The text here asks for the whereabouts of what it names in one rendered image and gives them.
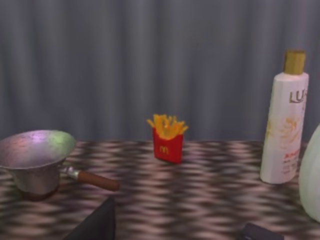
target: black object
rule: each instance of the black object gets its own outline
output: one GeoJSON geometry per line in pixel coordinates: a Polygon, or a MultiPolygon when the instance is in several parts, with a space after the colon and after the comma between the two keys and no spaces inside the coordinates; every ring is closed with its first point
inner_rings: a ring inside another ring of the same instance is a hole
{"type": "Polygon", "coordinates": [[[261,226],[248,223],[236,240],[284,240],[285,237],[261,226]]]}
{"type": "Polygon", "coordinates": [[[109,197],[63,240],[115,240],[115,200],[109,197]]]}

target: french fry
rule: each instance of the french fry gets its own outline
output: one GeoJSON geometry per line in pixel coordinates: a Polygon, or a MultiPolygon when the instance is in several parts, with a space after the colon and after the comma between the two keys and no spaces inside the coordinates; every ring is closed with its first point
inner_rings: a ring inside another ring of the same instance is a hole
{"type": "Polygon", "coordinates": [[[184,121],[177,121],[176,116],[154,114],[153,122],[150,119],[146,121],[152,128],[155,128],[160,138],[166,140],[173,139],[177,135],[183,135],[188,129],[184,121]]]}

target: curtain fold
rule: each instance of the curtain fold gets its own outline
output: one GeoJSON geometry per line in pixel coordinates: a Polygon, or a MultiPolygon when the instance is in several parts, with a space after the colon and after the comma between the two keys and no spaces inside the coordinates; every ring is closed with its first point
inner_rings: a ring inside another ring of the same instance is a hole
{"type": "Polygon", "coordinates": [[[263,140],[286,49],[306,51],[304,140],[320,122],[318,0],[0,0],[0,137],[60,129],[150,140],[263,140]]]}

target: toy french fries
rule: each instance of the toy french fries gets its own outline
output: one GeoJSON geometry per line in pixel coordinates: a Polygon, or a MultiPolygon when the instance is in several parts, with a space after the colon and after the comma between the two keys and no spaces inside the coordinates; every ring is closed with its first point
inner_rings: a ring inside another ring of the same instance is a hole
{"type": "Polygon", "coordinates": [[[184,132],[188,129],[184,121],[177,121],[175,116],[153,115],[152,127],[153,150],[157,159],[179,164],[182,156],[184,132]]]}

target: gray curtain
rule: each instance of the gray curtain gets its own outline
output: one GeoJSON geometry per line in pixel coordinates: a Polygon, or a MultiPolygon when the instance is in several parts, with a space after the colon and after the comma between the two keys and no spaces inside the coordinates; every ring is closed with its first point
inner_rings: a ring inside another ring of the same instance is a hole
{"type": "Polygon", "coordinates": [[[0,0],[0,137],[263,140],[288,48],[310,74],[304,140],[320,122],[320,0],[0,0]]]}

